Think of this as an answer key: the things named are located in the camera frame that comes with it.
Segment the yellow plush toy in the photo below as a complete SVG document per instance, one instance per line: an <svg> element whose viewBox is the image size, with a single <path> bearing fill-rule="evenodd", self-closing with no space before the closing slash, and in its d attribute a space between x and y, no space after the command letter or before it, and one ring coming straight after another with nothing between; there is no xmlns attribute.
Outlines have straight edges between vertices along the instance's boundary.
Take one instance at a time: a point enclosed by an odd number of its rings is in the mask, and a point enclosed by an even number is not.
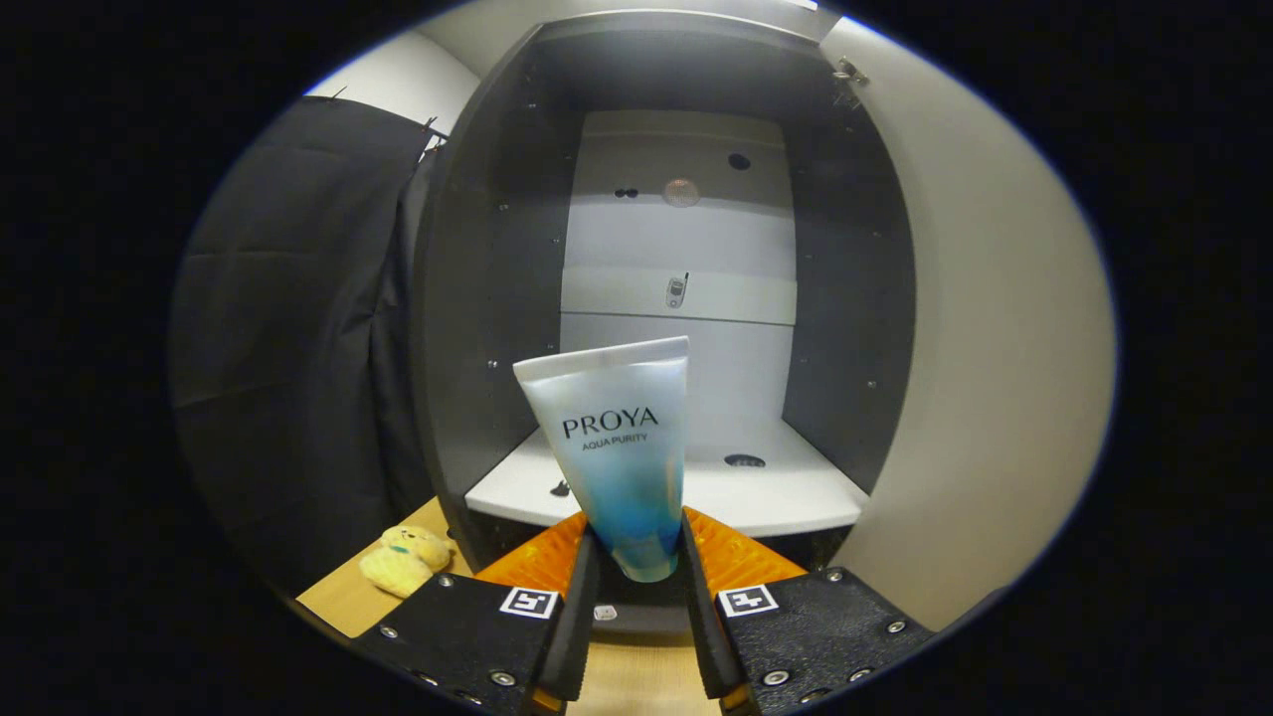
<svg viewBox="0 0 1273 716"><path fill-rule="evenodd" d="M458 552L453 540L424 527L398 525L384 530L381 545L358 562L359 571L382 590L406 599Z"/></svg>

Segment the white wall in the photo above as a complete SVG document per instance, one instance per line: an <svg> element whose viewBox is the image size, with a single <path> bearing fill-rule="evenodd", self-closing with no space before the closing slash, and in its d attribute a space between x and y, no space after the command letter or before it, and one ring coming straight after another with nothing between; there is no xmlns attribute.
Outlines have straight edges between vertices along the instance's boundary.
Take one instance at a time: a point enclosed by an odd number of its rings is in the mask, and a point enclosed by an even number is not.
<svg viewBox="0 0 1273 716"><path fill-rule="evenodd" d="M409 31L337 70L306 94L353 99L401 115L449 134L477 75L423 34Z"/></svg>
<svg viewBox="0 0 1273 716"><path fill-rule="evenodd" d="M735 169L729 155L751 164ZM689 178L698 204L671 206ZM615 197L636 189L635 197ZM667 304L672 278L684 302ZM704 112L591 112L561 273L561 349L689 335L691 433L782 417L796 324L796 219L782 129Z"/></svg>
<svg viewBox="0 0 1273 716"><path fill-rule="evenodd" d="M1091 474L1114 394L1110 292L1078 206L993 108L847 19L822 52L869 78L858 93L897 169L917 279L897 433L836 562L943 628L1021 575Z"/></svg>

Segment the black fabric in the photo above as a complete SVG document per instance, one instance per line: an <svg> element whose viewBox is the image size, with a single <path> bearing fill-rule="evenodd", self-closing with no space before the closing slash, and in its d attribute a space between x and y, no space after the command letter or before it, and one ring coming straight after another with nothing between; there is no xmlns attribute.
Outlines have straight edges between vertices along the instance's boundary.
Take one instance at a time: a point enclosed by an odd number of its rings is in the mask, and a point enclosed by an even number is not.
<svg viewBox="0 0 1273 716"><path fill-rule="evenodd" d="M169 368L193 479L293 595L428 493L402 386L412 242L396 238L428 138L302 98L227 175L179 270Z"/></svg>
<svg viewBox="0 0 1273 716"><path fill-rule="evenodd" d="M420 434L411 395L410 311L411 268L416 234L429 192L429 177L438 150L429 150L402 190L397 222L384 266L372 322L372 390L376 400L376 429L391 506L398 519L433 499L433 484L425 478Z"/></svg>

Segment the wooden table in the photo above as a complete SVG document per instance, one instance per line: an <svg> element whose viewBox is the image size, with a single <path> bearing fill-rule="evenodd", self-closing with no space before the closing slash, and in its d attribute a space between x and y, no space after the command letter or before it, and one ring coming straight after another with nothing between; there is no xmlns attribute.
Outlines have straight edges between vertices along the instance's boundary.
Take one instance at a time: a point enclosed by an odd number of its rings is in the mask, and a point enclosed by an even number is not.
<svg viewBox="0 0 1273 716"><path fill-rule="evenodd" d="M447 520L437 498L402 524L419 525L437 535L447 533ZM348 637L356 637L373 627L402 603L372 586L358 571L358 561L376 547L373 540L297 600ZM472 576L468 563L458 554L446 571ZM717 716L721 711L715 701L708 699L703 692L694 643L689 637L667 643L636 638L602 641L594 636L588 646L579 701L572 702L568 712L570 716Z"/></svg>

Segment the blue gradient tube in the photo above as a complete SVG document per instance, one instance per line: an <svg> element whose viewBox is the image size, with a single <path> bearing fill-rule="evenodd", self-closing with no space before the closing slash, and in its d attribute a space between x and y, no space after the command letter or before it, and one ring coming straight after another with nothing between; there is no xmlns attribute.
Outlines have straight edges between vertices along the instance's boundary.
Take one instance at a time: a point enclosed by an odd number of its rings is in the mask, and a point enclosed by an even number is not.
<svg viewBox="0 0 1273 716"><path fill-rule="evenodd" d="M513 364L566 484L633 581L676 571L687 336Z"/></svg>

